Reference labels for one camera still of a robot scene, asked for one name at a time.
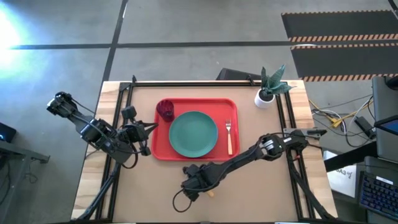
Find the black rubber mat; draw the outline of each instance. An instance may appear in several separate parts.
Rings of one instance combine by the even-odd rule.
[[[389,10],[282,13],[292,42],[398,39],[398,20]]]
[[[290,49],[298,77],[305,82],[398,75],[398,43],[293,46]]]

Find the concrete floor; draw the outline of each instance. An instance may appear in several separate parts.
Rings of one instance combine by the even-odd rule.
[[[111,43],[120,6],[121,0],[0,1],[0,47]],[[287,40],[282,12],[366,9],[391,7],[387,0],[130,0],[119,43]],[[39,181],[24,183],[6,223],[69,220],[86,144],[71,123],[52,116],[45,107],[62,90],[94,110],[108,53],[108,49],[0,50],[0,121],[18,130],[16,144],[51,155],[47,165],[32,165]],[[283,63],[284,78],[296,79],[288,47],[119,49],[109,79],[130,80],[134,74],[139,80],[214,80],[223,67],[259,73],[262,66],[271,71]],[[310,99],[321,107],[371,93],[370,81],[306,87]],[[333,110],[350,113],[365,101]],[[372,123],[367,111],[360,115]],[[352,138],[352,143],[362,140]],[[340,152],[352,149],[344,137],[333,133],[321,144]]]

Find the cardboard surface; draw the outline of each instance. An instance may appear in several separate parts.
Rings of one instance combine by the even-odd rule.
[[[134,88],[132,105],[137,120],[153,121],[155,106],[163,98],[229,98],[238,107],[241,152],[259,136],[281,132],[276,100],[268,109],[254,104],[257,87],[139,87]],[[131,157],[127,166],[133,162]],[[297,221],[285,155],[280,159],[252,162],[221,181],[215,196],[200,194],[185,213],[172,207],[173,196],[186,180],[183,166],[203,162],[159,161],[153,156],[139,157],[133,170],[122,169],[114,210],[114,222],[273,222]],[[180,210],[189,204],[177,196]]]

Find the black metal frame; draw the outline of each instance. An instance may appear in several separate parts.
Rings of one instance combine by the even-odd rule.
[[[258,82],[254,83],[254,82],[249,82],[249,81],[238,81],[238,82],[237,81],[136,82],[136,78],[133,77],[132,82],[121,82],[119,85],[118,98],[116,101],[116,108],[115,108],[115,112],[114,112],[113,127],[117,128],[117,126],[118,126],[118,120],[119,120],[119,115],[120,115],[120,111],[121,111],[121,105],[122,105],[124,92],[126,90],[128,90],[126,106],[129,106],[131,104],[132,91],[133,91],[134,87],[259,86],[259,85],[260,84]],[[287,111],[288,111],[289,119],[290,119],[290,127],[296,128],[294,112],[293,112],[292,102],[290,100],[289,93],[285,94],[285,99],[286,99]],[[287,125],[286,125],[286,120],[285,120],[285,116],[284,116],[282,100],[279,95],[276,96],[276,101],[277,101],[277,107],[278,107],[278,113],[279,113],[280,128],[283,132],[284,128],[287,128]],[[308,184],[307,173],[305,171],[304,160],[303,160],[302,155],[298,159],[298,164],[300,166],[300,175],[304,179],[305,183]],[[105,160],[104,172],[103,172],[103,178],[102,178],[103,181],[101,183],[101,186],[103,186],[106,179],[109,177],[110,167],[111,167],[111,158],[109,156],[107,156],[106,160]],[[116,203],[116,194],[118,191],[119,173],[120,173],[120,169],[118,170],[118,173],[115,175],[115,179],[114,179],[112,190],[111,190],[111,197],[110,197],[110,201],[109,201],[108,214],[107,214],[106,218],[102,218],[102,210],[103,210],[103,201],[102,201],[98,205],[98,208],[96,209],[95,219],[90,220],[91,222],[99,221],[99,222],[108,222],[109,223],[113,220],[114,206]],[[295,201],[297,218],[300,221],[304,217],[303,217],[303,211],[302,211],[302,206],[301,206],[301,201],[300,201],[299,188],[291,174],[290,174],[290,179],[291,179],[291,183],[292,183],[292,192],[293,192],[293,197],[294,197],[294,201]],[[313,207],[310,204],[309,200],[307,199],[307,197],[306,197],[306,202],[307,202],[309,218],[314,219],[315,218],[314,210],[313,210]]]

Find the green plate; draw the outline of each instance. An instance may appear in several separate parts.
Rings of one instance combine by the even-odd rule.
[[[170,144],[185,157],[201,157],[216,145],[218,129],[207,114],[190,111],[178,116],[169,131]]]

